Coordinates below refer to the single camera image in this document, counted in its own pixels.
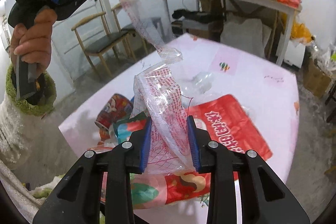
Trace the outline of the green-cuffed white sleeve forearm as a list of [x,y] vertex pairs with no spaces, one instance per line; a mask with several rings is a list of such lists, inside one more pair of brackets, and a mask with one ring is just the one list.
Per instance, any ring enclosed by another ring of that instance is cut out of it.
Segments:
[[12,65],[6,74],[6,89],[1,103],[1,183],[10,200],[28,223],[42,202],[34,198],[12,173],[29,158],[34,140],[41,133],[41,117],[52,110],[56,86],[52,77],[42,73],[38,78],[42,94],[33,105],[16,99],[15,73]]

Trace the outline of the person's left hand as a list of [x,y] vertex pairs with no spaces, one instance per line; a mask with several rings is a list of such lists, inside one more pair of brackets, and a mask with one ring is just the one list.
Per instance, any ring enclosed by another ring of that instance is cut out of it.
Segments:
[[13,67],[16,67],[19,57],[26,63],[37,65],[37,76],[45,72],[51,62],[51,35],[56,19],[56,12],[45,7],[35,17],[31,28],[27,29],[21,23],[15,26],[10,43]]

